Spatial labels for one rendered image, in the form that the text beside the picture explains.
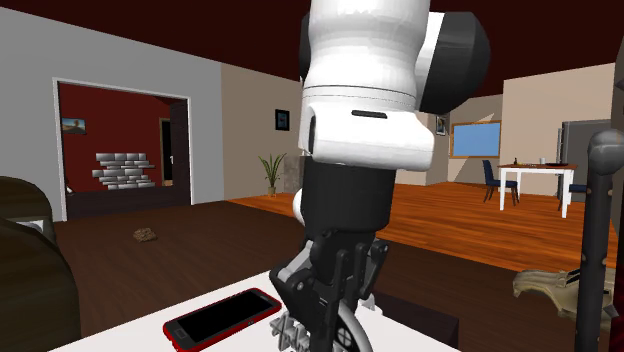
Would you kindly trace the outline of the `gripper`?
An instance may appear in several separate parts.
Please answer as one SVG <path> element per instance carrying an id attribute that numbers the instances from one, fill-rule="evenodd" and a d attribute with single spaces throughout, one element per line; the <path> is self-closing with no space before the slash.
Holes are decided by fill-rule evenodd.
<path id="1" fill-rule="evenodd" d="M 342 299 L 355 312 L 360 300 L 369 299 L 387 257 L 389 242 L 373 238 L 389 223 L 395 177 L 394 170 L 305 159 L 301 209 L 310 240 L 269 277 L 290 315 L 310 333 L 310 352 L 333 352 L 343 293 L 343 250 L 312 240 L 335 231 L 353 243 L 364 242 L 355 247 Z"/>

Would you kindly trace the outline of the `grey stone block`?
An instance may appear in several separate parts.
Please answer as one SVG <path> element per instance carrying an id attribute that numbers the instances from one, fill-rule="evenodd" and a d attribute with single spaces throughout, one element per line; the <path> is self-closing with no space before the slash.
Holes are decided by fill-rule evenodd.
<path id="1" fill-rule="evenodd" d="M 304 156 L 286 156 L 283 161 L 284 192 L 296 193 L 303 183 Z"/>

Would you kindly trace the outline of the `red black smartphone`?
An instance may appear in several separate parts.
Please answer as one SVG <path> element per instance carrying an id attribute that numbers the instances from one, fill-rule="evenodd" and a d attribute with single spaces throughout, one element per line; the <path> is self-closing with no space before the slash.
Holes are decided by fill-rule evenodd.
<path id="1" fill-rule="evenodd" d="M 201 352 L 278 313 L 282 303 L 259 288 L 250 288 L 163 324 L 176 352 Z"/>

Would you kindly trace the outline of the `green potted plant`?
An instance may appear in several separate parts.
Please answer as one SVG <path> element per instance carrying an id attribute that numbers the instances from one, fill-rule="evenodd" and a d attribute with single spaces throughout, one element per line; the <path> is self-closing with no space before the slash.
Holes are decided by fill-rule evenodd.
<path id="1" fill-rule="evenodd" d="M 279 166 L 283 159 L 285 158 L 286 153 L 278 154 L 276 157 L 273 157 L 272 154 L 269 155 L 268 159 L 264 159 L 259 156 L 258 159 L 262 163 L 264 170 L 266 172 L 265 179 L 268 182 L 268 196 L 275 197 L 276 196 L 276 181 L 279 179 L 280 174 L 278 173 Z"/>

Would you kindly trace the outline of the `dark blue chair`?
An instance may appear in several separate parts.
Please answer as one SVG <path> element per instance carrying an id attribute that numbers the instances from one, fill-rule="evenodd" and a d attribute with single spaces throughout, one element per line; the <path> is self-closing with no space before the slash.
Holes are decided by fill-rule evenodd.
<path id="1" fill-rule="evenodd" d="M 501 181 L 494 178 L 491 162 L 489 160 L 483 160 L 484 178 L 486 184 L 486 193 L 483 202 L 490 200 L 493 196 L 493 192 L 496 188 L 501 186 Z M 507 180 L 505 182 L 505 188 L 511 191 L 512 204 L 516 205 L 519 202 L 518 199 L 518 183 L 516 181 Z"/>
<path id="2" fill-rule="evenodd" d="M 568 187 L 568 191 L 570 193 L 585 193 L 587 191 L 587 186 L 583 184 L 570 184 Z M 558 209 L 562 208 L 562 202 L 564 200 L 563 192 L 559 192 L 559 205 Z"/>

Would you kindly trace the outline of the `wood framed blue window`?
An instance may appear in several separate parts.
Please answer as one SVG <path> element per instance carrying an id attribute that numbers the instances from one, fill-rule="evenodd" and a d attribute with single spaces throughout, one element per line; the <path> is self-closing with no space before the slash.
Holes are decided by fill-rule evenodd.
<path id="1" fill-rule="evenodd" d="M 499 158 L 500 121 L 456 123 L 451 126 L 451 158 Z"/>

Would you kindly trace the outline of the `white framed doorway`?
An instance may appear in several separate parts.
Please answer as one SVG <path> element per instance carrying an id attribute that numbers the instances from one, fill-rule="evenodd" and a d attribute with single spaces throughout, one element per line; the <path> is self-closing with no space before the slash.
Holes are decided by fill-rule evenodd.
<path id="1" fill-rule="evenodd" d="M 53 93 L 56 221 L 192 203 L 187 98 L 60 78 Z M 63 134 L 62 118 L 86 134 Z"/>

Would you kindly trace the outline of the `beige bag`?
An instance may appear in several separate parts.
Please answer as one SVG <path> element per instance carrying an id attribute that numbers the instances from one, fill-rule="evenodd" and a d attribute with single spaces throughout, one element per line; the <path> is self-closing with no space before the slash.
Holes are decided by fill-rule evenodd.
<path id="1" fill-rule="evenodd" d="M 512 282 L 513 295 L 522 293 L 541 294 L 548 297 L 557 309 L 559 317 L 575 321 L 580 283 L 580 269 L 549 272 L 543 270 L 523 270 Z M 602 298 L 601 329 L 609 332 L 611 321 L 619 316 L 614 304 L 615 270 L 607 268 Z"/>

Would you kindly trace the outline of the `white dining table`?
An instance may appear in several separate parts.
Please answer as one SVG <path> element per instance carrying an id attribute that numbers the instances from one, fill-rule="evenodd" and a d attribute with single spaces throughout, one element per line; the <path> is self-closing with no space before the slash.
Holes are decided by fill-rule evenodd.
<path id="1" fill-rule="evenodd" d="M 567 165 L 546 165 L 546 164 L 504 164 L 499 165 L 499 179 L 501 181 L 501 185 L 499 186 L 499 209 L 501 211 L 504 210 L 505 204 L 505 187 L 506 187 L 506 176 L 507 173 L 515 173 L 517 176 L 517 190 L 521 189 L 521 176 L 523 173 L 534 173 L 534 174 L 553 174 L 553 175 L 561 175 L 563 177 L 562 181 L 562 191 L 561 191 L 561 217 L 567 217 L 568 206 L 571 204 L 571 192 L 569 191 L 569 187 L 572 184 L 575 171 L 577 166 L 575 164 L 567 164 Z"/>

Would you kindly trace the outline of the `black pole stand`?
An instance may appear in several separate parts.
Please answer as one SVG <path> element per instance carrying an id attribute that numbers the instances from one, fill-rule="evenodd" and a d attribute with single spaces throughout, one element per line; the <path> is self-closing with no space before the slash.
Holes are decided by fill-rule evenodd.
<path id="1" fill-rule="evenodd" d="M 598 352 L 603 311 L 613 175 L 624 167 L 624 132 L 594 134 L 588 175 L 580 262 L 574 352 Z"/>

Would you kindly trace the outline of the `grey refrigerator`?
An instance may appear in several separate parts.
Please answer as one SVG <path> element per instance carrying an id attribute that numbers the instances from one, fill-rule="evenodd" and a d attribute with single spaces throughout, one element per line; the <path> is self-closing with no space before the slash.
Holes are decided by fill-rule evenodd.
<path id="1" fill-rule="evenodd" d="M 559 129 L 558 161 L 577 166 L 574 171 L 572 184 L 586 184 L 589 141 L 595 133 L 610 128 L 611 121 L 607 119 L 564 121 L 562 123 Z"/>

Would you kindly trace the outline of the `dark brown sofa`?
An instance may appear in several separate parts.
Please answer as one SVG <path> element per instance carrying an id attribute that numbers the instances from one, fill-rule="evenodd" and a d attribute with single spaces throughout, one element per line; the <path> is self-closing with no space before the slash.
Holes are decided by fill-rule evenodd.
<path id="1" fill-rule="evenodd" d="M 0 176 L 0 352 L 49 352 L 81 335 L 77 285 L 45 193 Z"/>

